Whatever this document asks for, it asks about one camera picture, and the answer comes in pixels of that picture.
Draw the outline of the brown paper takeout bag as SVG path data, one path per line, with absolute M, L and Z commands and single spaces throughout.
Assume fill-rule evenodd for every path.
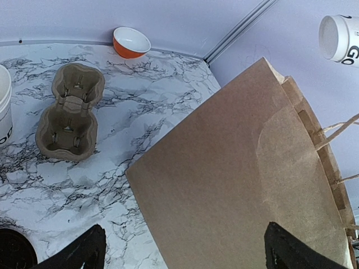
M 276 222 L 354 268 L 345 189 L 320 124 L 291 77 L 262 58 L 127 170 L 168 268 L 265 268 Z

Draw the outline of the orange white bowl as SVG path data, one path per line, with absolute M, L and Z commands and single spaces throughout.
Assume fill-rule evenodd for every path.
M 151 50 L 150 40 L 130 27 L 118 27 L 113 31 L 113 46 L 124 59 L 136 59 Z

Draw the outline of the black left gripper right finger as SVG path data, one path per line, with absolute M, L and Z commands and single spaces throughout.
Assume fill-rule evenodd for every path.
M 269 223 L 264 242 L 267 268 L 344 268 L 311 249 L 276 222 Z

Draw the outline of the right rear aluminium post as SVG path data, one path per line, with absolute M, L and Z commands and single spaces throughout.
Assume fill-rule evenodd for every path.
M 229 31 L 220 42 L 212 48 L 203 58 L 203 60 L 211 65 L 219 58 L 237 39 L 239 39 L 246 31 L 254 26 L 274 5 L 278 0 L 261 1 L 252 11 L 250 11 L 231 31 Z

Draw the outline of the brown cardboard cup carrier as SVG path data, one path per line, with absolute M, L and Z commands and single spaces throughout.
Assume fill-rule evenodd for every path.
M 51 87 L 56 101 L 43 111 L 35 135 L 43 155 L 82 161 L 93 154 L 98 122 L 92 108 L 102 99 L 104 86 L 97 68 L 71 63 L 58 69 Z

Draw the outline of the white paper cups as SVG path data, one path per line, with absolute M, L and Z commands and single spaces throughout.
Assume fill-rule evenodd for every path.
M 8 69 L 3 65 L 0 65 L 0 72 L 0 145 L 5 147 L 9 143 L 13 131 L 11 111 L 12 80 Z

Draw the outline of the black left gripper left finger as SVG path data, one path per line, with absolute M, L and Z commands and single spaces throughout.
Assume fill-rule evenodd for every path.
M 96 224 L 60 252 L 32 268 L 104 268 L 106 247 L 105 230 Z

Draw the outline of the black plastic cup lid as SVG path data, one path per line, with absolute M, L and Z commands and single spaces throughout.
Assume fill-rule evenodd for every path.
M 1 268 L 26 269 L 38 264 L 31 243 L 18 231 L 1 229 Z

